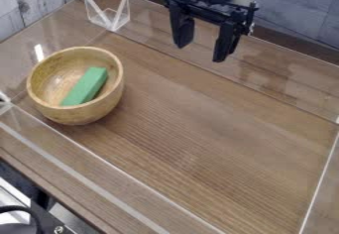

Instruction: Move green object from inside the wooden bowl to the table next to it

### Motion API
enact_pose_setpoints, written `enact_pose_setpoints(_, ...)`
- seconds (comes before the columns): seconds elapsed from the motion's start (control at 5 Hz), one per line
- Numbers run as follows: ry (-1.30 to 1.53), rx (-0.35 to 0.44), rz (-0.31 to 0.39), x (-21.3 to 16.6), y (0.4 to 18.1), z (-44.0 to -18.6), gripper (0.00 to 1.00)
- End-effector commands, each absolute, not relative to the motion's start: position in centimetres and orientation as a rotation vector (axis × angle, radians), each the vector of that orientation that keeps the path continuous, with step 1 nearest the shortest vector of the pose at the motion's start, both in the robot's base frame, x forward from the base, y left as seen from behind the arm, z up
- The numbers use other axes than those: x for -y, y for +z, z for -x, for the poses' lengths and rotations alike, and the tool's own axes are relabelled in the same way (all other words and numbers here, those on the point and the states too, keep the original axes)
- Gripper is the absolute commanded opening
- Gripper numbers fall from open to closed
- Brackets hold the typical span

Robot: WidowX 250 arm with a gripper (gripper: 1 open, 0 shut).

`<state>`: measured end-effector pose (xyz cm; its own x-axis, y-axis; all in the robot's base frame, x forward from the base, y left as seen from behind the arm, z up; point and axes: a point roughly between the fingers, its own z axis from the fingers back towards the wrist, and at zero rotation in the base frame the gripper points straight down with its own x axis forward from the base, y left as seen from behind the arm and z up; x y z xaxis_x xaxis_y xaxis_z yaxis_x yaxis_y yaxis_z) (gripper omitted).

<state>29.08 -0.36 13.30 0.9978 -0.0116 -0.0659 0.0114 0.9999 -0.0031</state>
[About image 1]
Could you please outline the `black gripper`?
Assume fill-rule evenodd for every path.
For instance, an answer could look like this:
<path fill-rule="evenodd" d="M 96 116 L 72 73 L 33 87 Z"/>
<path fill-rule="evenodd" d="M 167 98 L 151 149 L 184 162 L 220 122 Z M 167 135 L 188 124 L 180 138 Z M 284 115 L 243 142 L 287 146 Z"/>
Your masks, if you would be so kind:
<path fill-rule="evenodd" d="M 213 62 L 221 62 L 235 52 L 239 39 L 253 31 L 257 4 L 252 0 L 173 0 L 191 9 L 191 14 L 201 20 L 219 24 L 219 37 L 213 50 Z M 183 49 L 193 40 L 195 20 L 175 3 L 169 4 L 169 22 L 173 43 Z"/>

